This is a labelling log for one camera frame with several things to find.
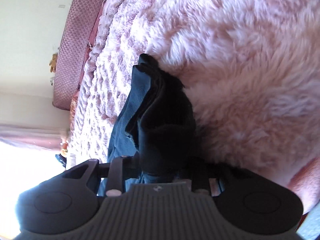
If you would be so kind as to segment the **black pants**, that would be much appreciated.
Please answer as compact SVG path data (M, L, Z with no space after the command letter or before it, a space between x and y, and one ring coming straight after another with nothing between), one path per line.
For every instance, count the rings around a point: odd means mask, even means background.
M138 154L144 183L169 183L195 152L195 120L181 81L148 54L132 68L131 90L110 137L108 160Z

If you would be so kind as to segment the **pink window curtain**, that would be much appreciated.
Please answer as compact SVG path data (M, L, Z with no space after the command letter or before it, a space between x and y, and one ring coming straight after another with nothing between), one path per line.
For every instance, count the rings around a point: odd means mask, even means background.
M68 130L1 124L1 142L11 146L41 147L60 150L68 139Z

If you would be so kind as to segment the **brown teddy bear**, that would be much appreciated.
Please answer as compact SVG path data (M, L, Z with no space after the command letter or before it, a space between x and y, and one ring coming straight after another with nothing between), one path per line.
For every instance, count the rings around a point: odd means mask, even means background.
M57 56L58 56L58 53L53 54L52 55L52 59L51 59L51 61L49 63L50 72L51 73L55 73L56 72Z

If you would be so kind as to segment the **pink quilted headboard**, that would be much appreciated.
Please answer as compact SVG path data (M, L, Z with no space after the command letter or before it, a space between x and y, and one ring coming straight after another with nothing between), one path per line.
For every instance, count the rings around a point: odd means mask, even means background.
M59 109L70 109L72 97L80 86L89 38L102 4L103 0L72 0L57 53L53 81L53 105Z

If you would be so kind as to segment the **pink fluffy blanket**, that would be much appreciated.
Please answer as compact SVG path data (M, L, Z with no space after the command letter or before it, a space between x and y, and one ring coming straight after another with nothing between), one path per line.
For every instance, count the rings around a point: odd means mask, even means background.
M142 53L184 84L209 160L287 185L319 156L319 0L106 0L68 168L106 160Z

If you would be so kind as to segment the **pink bed sheet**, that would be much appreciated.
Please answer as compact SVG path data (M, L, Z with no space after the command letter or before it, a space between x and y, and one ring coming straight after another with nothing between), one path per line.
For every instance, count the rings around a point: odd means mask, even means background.
M315 158L306 164L288 185L288 189L303 203L303 214L310 212L319 203L319 169L319 158Z

